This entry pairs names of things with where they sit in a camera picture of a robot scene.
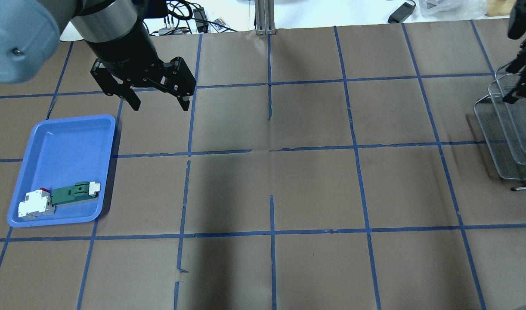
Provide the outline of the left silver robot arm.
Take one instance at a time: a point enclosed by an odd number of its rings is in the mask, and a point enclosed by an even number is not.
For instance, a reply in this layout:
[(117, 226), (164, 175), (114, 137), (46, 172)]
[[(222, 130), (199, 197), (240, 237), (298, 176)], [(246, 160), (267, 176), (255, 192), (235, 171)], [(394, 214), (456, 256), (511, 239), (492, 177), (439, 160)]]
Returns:
[(134, 88), (155, 88), (188, 111), (192, 71), (182, 57), (161, 61), (143, 24), (166, 12), (164, 0), (0, 0), (0, 83), (31, 80), (71, 23), (96, 55), (90, 74), (107, 96), (137, 111)]

